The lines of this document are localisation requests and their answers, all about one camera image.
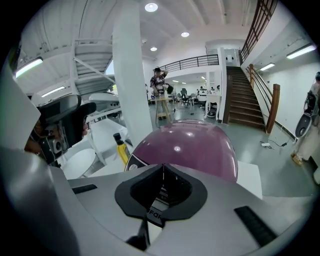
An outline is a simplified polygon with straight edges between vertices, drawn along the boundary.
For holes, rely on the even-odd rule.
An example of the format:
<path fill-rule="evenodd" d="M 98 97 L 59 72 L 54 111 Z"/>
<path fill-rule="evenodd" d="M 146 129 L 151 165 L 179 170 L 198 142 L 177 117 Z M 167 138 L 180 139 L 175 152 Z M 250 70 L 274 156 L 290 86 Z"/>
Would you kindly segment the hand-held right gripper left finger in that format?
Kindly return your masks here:
<path fill-rule="evenodd" d="M 163 174 L 164 166 L 158 164 L 117 186 L 114 198 L 127 216 L 147 218 L 147 211 L 163 186 Z"/>

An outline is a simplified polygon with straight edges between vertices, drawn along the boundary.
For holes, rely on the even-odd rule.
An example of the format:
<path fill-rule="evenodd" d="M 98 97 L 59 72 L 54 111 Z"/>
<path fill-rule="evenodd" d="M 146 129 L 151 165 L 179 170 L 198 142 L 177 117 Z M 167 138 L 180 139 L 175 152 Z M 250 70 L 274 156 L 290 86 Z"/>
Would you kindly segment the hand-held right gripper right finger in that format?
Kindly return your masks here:
<path fill-rule="evenodd" d="M 204 206 L 208 198 L 205 185 L 170 164 L 163 165 L 163 174 L 163 188 L 168 195 L 168 208 L 161 213 L 161 220 L 190 219 Z"/>

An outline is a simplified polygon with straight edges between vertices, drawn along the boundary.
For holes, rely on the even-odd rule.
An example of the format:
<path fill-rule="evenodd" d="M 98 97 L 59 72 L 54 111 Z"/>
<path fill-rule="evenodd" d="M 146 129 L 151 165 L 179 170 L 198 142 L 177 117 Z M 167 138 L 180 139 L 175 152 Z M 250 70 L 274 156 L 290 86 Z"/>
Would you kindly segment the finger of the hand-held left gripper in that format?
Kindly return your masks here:
<path fill-rule="evenodd" d="M 96 110 L 96 104 L 89 102 L 81 105 L 67 118 L 67 143 L 69 147 L 72 147 L 82 140 L 86 118 Z"/>

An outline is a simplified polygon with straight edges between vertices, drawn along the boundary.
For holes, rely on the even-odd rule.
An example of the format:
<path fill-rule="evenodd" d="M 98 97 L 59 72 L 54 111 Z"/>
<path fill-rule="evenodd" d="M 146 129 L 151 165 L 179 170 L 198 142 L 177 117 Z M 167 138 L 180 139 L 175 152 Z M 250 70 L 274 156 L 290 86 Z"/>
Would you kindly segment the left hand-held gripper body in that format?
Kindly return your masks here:
<path fill-rule="evenodd" d="M 44 160 L 55 164 L 69 148 L 67 141 L 67 118 L 81 106 L 81 97 L 70 94 L 39 106 L 40 123 L 48 136 L 39 141 Z"/>

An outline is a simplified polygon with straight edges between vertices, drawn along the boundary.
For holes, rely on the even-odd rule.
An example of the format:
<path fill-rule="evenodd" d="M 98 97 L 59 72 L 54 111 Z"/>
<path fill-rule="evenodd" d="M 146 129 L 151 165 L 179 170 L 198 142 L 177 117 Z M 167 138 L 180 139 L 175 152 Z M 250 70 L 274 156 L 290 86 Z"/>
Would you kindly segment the person's left hand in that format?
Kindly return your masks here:
<path fill-rule="evenodd" d="M 24 150 L 26 152 L 35 154 L 44 159 L 44 155 L 42 153 L 41 145 L 39 141 L 48 136 L 48 132 L 42 127 L 40 120 L 38 120 L 27 139 Z"/>

